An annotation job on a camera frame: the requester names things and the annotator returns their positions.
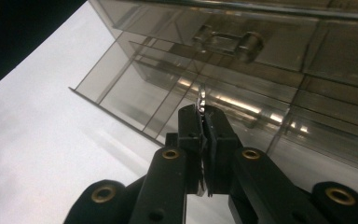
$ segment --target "brass screw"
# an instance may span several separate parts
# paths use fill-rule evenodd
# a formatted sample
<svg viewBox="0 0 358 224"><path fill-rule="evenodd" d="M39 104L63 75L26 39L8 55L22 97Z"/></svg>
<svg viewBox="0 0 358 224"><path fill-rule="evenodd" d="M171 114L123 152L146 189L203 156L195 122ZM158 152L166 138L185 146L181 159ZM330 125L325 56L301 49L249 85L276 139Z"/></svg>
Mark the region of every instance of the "brass screw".
<svg viewBox="0 0 358 224"><path fill-rule="evenodd" d="M251 149L244 150L242 156L249 160L258 160L260 158L260 154Z"/></svg>
<svg viewBox="0 0 358 224"><path fill-rule="evenodd" d="M328 188L324 192L331 200L336 203L347 206L354 205L356 203L353 196L351 196L351 194L349 194L345 189Z"/></svg>
<svg viewBox="0 0 358 224"><path fill-rule="evenodd" d="M92 192L91 199L95 203L106 203L116 195L116 188L113 185L102 185Z"/></svg>
<svg viewBox="0 0 358 224"><path fill-rule="evenodd" d="M168 160L176 159L179 157L179 151L176 149L168 149L162 152L162 157Z"/></svg>

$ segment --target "black background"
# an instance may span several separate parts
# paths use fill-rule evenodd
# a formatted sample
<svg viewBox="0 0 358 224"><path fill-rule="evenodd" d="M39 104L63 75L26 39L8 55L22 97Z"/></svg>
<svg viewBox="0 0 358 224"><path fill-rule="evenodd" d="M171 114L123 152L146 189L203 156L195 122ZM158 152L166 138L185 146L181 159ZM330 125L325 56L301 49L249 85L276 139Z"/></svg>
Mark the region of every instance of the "black background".
<svg viewBox="0 0 358 224"><path fill-rule="evenodd" d="M86 0L0 0L0 79L62 25Z"/></svg>

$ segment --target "white surface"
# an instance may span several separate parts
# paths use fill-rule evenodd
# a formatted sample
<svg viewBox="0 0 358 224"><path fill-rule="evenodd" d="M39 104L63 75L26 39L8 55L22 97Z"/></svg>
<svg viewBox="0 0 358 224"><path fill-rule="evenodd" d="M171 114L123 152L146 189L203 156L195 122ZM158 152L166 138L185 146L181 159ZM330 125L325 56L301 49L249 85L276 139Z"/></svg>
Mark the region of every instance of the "white surface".
<svg viewBox="0 0 358 224"><path fill-rule="evenodd" d="M146 173L158 146L68 89L113 41L86 3L0 82L0 224L63 223L90 184ZM227 196L187 207L187 223L232 222Z"/></svg>

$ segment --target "dark background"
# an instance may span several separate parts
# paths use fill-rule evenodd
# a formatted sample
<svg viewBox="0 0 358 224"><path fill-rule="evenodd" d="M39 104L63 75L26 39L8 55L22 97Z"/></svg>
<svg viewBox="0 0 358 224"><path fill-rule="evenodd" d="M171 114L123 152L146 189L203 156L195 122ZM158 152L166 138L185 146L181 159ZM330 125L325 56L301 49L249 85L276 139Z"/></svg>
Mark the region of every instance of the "dark background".
<svg viewBox="0 0 358 224"><path fill-rule="evenodd" d="M0 0L0 80L86 0Z"/></svg>

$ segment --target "brass ring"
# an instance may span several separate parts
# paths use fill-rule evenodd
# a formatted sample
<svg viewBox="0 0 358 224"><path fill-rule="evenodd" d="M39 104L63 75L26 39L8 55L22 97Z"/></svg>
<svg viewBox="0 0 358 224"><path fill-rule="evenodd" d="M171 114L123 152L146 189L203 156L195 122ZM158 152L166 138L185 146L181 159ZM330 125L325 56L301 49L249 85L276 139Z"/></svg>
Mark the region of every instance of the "brass ring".
<svg viewBox="0 0 358 224"><path fill-rule="evenodd" d="M106 195L101 195L102 191L108 191ZM102 185L92 192L91 199L95 203L106 203L116 195L116 188L113 185Z"/></svg>
<svg viewBox="0 0 358 224"><path fill-rule="evenodd" d="M251 149L244 150L242 156L249 160L258 160L260 158L260 154Z"/></svg>
<svg viewBox="0 0 358 224"><path fill-rule="evenodd" d="M176 149L169 149L162 152L162 157L168 160L176 159L179 157L179 151Z"/></svg>
<svg viewBox="0 0 358 224"><path fill-rule="evenodd" d="M324 191L326 195L336 203L343 205L354 205L356 201L345 189L328 188Z"/></svg>

